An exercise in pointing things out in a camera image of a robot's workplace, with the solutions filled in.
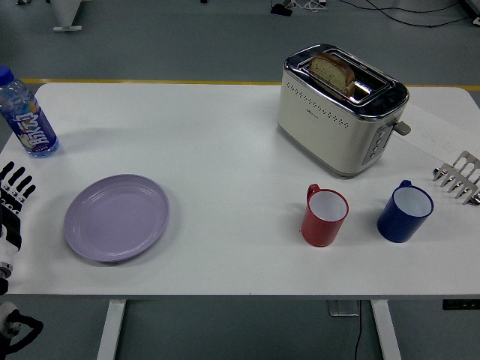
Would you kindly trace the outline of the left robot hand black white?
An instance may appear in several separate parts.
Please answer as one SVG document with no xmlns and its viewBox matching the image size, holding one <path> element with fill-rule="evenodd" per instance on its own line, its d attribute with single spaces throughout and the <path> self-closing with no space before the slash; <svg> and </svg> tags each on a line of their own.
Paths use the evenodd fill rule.
<svg viewBox="0 0 480 360">
<path fill-rule="evenodd" d="M 13 161 L 1 169 L 1 262 L 13 266 L 14 255 L 22 246 L 20 213 L 36 190 L 24 166 Z"/>
</svg>

